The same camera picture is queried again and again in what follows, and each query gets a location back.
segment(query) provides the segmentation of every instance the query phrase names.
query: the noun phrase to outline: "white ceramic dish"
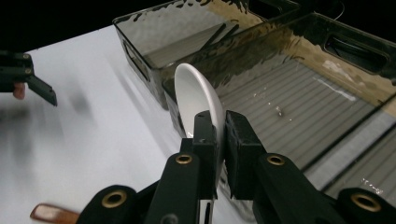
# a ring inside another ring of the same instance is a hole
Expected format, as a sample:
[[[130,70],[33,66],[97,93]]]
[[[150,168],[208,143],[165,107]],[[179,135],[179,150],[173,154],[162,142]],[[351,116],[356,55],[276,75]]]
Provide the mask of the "white ceramic dish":
[[[195,115],[209,110],[212,124],[216,127],[220,165],[223,159],[225,112],[212,85],[195,67],[182,63],[175,72],[175,92],[187,137],[193,137]]]

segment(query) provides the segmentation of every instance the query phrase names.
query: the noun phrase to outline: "storage tray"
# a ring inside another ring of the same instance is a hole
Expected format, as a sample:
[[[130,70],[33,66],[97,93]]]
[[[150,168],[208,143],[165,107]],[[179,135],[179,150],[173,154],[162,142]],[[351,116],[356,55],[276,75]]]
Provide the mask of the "storage tray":
[[[118,17],[113,24],[129,64],[167,109],[162,82],[175,71],[164,74],[165,67],[259,24],[292,21],[299,8],[287,0],[177,0]]]
[[[394,96],[395,54],[394,43],[314,13],[191,65],[267,151],[304,171]],[[163,88],[184,136],[174,80]],[[396,117],[396,106],[384,113]]]
[[[337,197],[340,189],[367,189],[396,207],[396,122],[364,148],[323,191]]]

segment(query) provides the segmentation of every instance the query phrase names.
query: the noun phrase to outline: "clear plastic container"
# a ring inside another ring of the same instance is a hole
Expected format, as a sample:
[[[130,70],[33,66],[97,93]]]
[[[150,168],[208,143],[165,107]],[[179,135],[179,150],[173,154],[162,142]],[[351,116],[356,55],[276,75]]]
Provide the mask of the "clear plastic container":
[[[287,0],[177,0],[118,17],[113,24],[129,64],[167,109],[164,68],[256,25],[292,21],[299,8]]]

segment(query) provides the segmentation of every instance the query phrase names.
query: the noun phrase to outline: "black mechanical part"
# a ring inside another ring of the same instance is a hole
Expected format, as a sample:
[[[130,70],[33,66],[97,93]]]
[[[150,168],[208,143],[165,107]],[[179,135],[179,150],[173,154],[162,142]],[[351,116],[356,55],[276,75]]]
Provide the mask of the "black mechanical part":
[[[179,152],[169,157],[144,223],[198,223],[199,182],[198,156]]]
[[[380,224],[396,221],[396,208],[366,189],[343,189],[336,207],[348,223]]]
[[[258,223],[346,223],[289,158],[275,153],[260,156],[256,176],[253,211]]]
[[[201,161],[200,199],[211,200],[217,198],[216,169],[217,169],[217,141],[216,128],[212,125],[208,110],[198,113],[194,118],[194,137],[192,152]]]
[[[102,189],[93,196],[78,217],[76,224],[127,224],[139,223],[136,191],[114,185]]]
[[[32,56],[0,50],[0,92],[13,92],[14,83],[27,83],[30,90],[52,105],[58,105],[52,87],[35,75]]]
[[[226,111],[225,165],[231,196],[238,200],[253,200],[257,177],[255,164],[265,148],[247,118]]]

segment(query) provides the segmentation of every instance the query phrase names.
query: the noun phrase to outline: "white table surface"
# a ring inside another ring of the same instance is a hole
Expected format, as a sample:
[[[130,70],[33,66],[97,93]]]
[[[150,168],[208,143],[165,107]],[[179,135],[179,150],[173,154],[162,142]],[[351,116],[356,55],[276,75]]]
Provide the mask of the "white table surface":
[[[38,203],[82,211],[111,185],[139,191],[161,177],[181,138],[125,59],[108,26],[29,51],[56,91],[0,94],[0,223],[38,223]],[[219,193],[213,223],[242,223]]]

